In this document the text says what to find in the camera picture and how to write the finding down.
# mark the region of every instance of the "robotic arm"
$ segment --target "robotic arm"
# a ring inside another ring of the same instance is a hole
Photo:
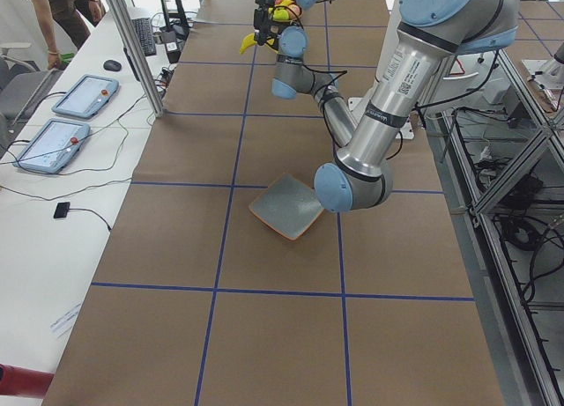
[[[296,1],[306,9],[328,0]],[[283,99],[313,96],[340,148],[334,163],[315,175],[315,193],[327,210],[370,208],[388,198],[386,152],[443,58],[505,48],[516,36],[519,0],[400,0],[400,5],[399,43],[360,122],[334,85],[336,77],[305,66],[303,28],[278,33],[272,92]]]

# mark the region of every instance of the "white desk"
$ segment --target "white desk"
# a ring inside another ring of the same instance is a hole
[[[133,18],[148,15],[136,9],[130,14]],[[107,126],[143,95],[122,47],[114,20],[107,14],[51,90],[67,91],[86,73],[119,80],[118,93],[89,121],[93,131]],[[164,48],[158,46],[157,49],[157,55],[147,57],[155,77],[161,67],[168,66]],[[107,59],[119,61],[122,70],[117,73],[103,70],[102,64]],[[50,108],[56,101],[57,97],[45,100],[18,139],[33,137],[45,121],[54,116]],[[115,166],[109,171],[40,176],[3,165],[0,166],[0,184],[49,198],[90,185],[128,179],[151,131],[147,123],[151,113],[148,102],[141,100],[121,119],[130,134]],[[124,134],[117,124],[102,130],[87,141],[63,172],[110,166]],[[14,146],[11,150],[17,153],[20,149]],[[10,160],[9,154],[3,158],[3,162]],[[97,211],[112,225],[128,186],[129,183],[114,184],[64,200],[70,201],[71,208]],[[49,326],[82,302],[106,246],[109,232],[99,218],[90,212],[76,211],[70,212],[66,219],[54,220],[57,202],[33,200],[0,189],[0,363],[55,371],[71,332],[56,338]],[[0,396],[0,406],[39,404],[39,400]]]

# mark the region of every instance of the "person's leg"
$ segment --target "person's leg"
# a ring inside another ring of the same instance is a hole
[[[94,21],[91,10],[90,10],[90,0],[74,0],[74,4],[76,5],[77,9],[80,11],[80,13],[85,16],[85,18],[93,24],[93,26],[96,26],[99,22]],[[106,10],[104,9],[104,5],[102,4],[102,2],[98,2],[98,5],[100,7],[101,10],[101,16],[104,17],[104,14],[106,14]]]
[[[73,0],[49,0],[53,19],[70,36],[72,43],[80,49],[85,43],[90,30],[78,14]]]

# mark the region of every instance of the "black keyboard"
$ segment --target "black keyboard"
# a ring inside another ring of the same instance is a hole
[[[150,18],[134,18],[131,20],[133,28],[137,33],[141,48],[145,56],[157,54],[157,47],[155,47],[155,40],[152,38],[152,26]]]

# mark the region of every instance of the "person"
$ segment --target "person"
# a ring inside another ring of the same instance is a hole
[[[55,40],[53,20],[70,36],[80,49],[90,31],[78,12],[96,26],[106,11],[100,0],[31,0],[43,38],[47,42],[48,69],[61,66],[61,54]]]

